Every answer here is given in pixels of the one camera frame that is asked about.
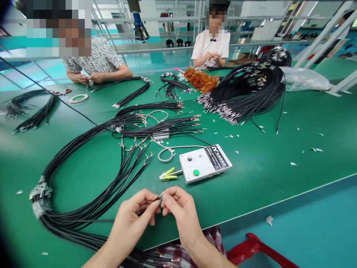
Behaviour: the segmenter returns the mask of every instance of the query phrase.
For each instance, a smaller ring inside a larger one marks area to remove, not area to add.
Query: label
[[[228,163],[222,156],[222,153],[219,151],[217,146],[209,146],[205,148],[205,151],[215,170],[220,170],[228,166]]]

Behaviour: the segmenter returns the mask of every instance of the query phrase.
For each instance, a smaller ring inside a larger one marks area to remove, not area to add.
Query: white scrap
[[[267,224],[269,224],[270,226],[273,226],[273,224],[271,223],[273,221],[273,217],[272,216],[268,216],[265,221],[267,222]]]

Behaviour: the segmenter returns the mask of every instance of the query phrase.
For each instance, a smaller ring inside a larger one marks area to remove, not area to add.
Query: patterned shirt
[[[119,66],[124,63],[107,39],[93,35],[90,57],[62,57],[62,61],[67,71],[80,72],[84,69],[89,75],[118,71]]]
[[[222,244],[222,236],[221,230],[219,226],[213,226],[206,230],[203,230],[203,234],[205,235],[206,239],[216,247],[216,249],[225,257],[227,258],[226,252],[224,250]],[[197,265],[193,262],[191,257],[188,255],[186,250],[180,244],[180,240],[173,241],[162,246],[158,246],[156,248],[150,249],[147,253],[152,253],[155,255],[161,255],[164,258],[172,259],[173,262],[167,262],[165,267],[170,268],[197,268]],[[147,265],[141,263],[145,267],[162,267],[162,262],[158,263],[157,261],[147,260],[147,262],[151,262],[152,265]]]

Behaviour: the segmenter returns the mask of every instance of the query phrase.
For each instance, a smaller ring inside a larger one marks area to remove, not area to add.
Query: red stool
[[[244,262],[246,259],[251,258],[258,252],[263,252],[280,264],[282,268],[299,268],[296,264],[292,263],[287,258],[260,241],[255,234],[247,233],[245,236],[248,238],[246,241],[235,246],[227,253],[228,260],[234,265]]]
[[[275,46],[273,46],[273,45],[269,45],[269,46],[263,46],[262,48],[261,48],[261,50],[259,51],[259,54],[255,57],[255,61],[259,61],[259,56],[260,56],[260,54],[261,53],[263,53],[262,54],[262,56],[265,54],[265,53],[267,53],[269,50],[271,50],[271,49],[273,49]]]

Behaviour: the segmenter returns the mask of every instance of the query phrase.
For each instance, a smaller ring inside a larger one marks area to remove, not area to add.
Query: plastic bag
[[[286,85],[286,91],[299,90],[329,90],[333,87],[330,81],[315,72],[304,68],[280,67],[284,74],[282,82]]]

